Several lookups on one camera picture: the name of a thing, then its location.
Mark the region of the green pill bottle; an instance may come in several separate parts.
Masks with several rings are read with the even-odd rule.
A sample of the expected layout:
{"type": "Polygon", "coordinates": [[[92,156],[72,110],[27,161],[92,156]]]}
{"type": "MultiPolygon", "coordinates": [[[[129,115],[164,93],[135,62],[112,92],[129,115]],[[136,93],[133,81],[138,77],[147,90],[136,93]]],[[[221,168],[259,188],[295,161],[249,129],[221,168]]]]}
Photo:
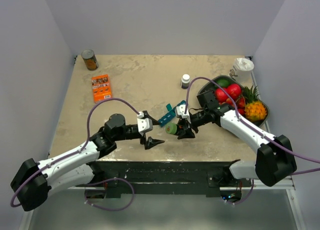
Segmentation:
{"type": "Polygon", "coordinates": [[[169,122],[165,126],[165,132],[170,135],[176,135],[178,131],[178,126],[176,123],[169,122]]]}

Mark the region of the teal weekly pill organizer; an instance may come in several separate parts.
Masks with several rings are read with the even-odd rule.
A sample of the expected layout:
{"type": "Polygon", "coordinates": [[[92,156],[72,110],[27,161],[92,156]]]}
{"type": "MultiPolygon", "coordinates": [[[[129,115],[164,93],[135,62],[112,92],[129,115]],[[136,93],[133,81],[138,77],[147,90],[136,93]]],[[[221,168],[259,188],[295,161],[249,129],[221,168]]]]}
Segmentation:
{"type": "Polygon", "coordinates": [[[176,108],[179,107],[180,105],[184,105],[185,103],[186,103],[186,101],[182,100],[180,103],[178,103],[174,107],[172,107],[172,105],[170,103],[168,103],[166,105],[167,113],[158,120],[159,126],[162,128],[166,124],[171,122],[176,117],[176,108]]]}

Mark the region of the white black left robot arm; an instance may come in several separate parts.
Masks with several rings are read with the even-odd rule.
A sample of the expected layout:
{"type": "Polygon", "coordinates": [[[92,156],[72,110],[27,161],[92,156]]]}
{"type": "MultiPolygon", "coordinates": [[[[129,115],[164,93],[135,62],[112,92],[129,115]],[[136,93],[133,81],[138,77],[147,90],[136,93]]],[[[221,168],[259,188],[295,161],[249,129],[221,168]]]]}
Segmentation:
{"type": "Polygon", "coordinates": [[[138,139],[146,150],[163,144],[164,140],[146,136],[157,124],[147,111],[139,113],[136,124],[126,124],[125,117],[115,113],[81,145],[38,162],[33,158],[25,160],[10,183],[14,192],[11,207],[22,207],[29,212],[64,188],[86,184],[99,186],[104,174],[92,168],[94,161],[113,152],[118,141],[138,139]]]}

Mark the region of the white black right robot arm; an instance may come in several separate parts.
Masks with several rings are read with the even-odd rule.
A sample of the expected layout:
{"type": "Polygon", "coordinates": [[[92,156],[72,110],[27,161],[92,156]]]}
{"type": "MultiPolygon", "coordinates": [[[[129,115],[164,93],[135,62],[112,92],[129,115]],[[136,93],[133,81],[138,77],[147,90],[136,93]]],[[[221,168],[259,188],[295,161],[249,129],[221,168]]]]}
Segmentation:
{"type": "Polygon", "coordinates": [[[218,103],[212,93],[207,91],[204,95],[203,109],[195,114],[188,111],[186,104],[176,107],[179,120],[174,135],[178,139],[192,139],[200,126],[213,123],[244,141],[256,154],[256,160],[233,161],[222,175],[227,186],[233,187],[241,179],[254,179],[272,187],[297,170],[286,136],[268,133],[239,115],[231,105],[218,103]]]}

